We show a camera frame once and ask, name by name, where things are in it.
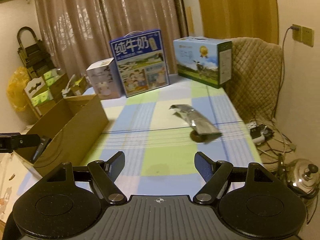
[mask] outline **silver foil bag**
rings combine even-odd
[[[206,117],[192,106],[172,105],[170,109],[175,110],[199,135],[222,134]]]

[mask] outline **wall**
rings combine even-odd
[[[10,106],[5,91],[7,83],[22,62],[17,54],[19,44],[17,32],[23,26],[31,27],[38,38],[39,25],[34,0],[12,0],[0,3],[0,133],[20,132],[27,124],[34,123],[31,110],[16,113]],[[26,46],[33,44],[32,35],[24,32],[22,41]]]
[[[314,29],[314,47],[292,40],[289,31],[284,48],[286,75],[277,120],[283,133],[297,144],[300,157],[320,166],[320,0],[278,0],[280,41],[291,24]],[[320,207],[300,233],[318,240]]]
[[[190,30],[190,20],[193,21],[194,32],[189,31],[190,36],[203,36],[203,26],[202,26],[202,16],[200,10],[200,3],[199,0],[183,0],[184,7],[187,13],[187,22],[188,22],[188,29]],[[190,7],[192,19],[188,17],[188,7]]]

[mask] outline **checkered tablecloth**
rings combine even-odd
[[[102,101],[110,123],[82,165],[108,160],[117,151],[123,151],[125,167],[116,184],[128,198],[134,194],[190,195],[192,198],[204,185],[194,166],[197,151],[214,161],[226,160],[234,166],[261,163],[245,124],[222,88],[215,89],[177,75],[171,75],[170,81],[171,85],[164,88]],[[192,129],[169,110],[173,104],[192,105],[215,124],[223,136],[210,143],[195,143],[190,138]],[[12,189],[10,202],[37,181],[31,173],[19,172],[21,183]],[[89,189],[86,182],[77,182],[77,185]],[[12,205],[8,205],[6,217]]]

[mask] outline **open cardboard box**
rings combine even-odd
[[[42,176],[62,162],[77,166],[107,124],[97,95],[64,98],[27,132],[52,139],[39,158],[32,161],[36,147],[21,148],[16,153]]]

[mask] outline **curtain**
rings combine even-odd
[[[36,0],[36,9],[51,58],[69,77],[112,57],[110,40],[156,28],[169,72],[176,72],[172,41],[181,36],[174,0]]]
[[[189,36],[189,32],[188,32],[188,24],[187,24],[187,15],[185,12],[183,0],[174,0],[174,4],[177,12],[177,17],[178,17],[180,36],[187,37]]]
[[[260,38],[278,44],[277,0],[199,0],[204,36]]]

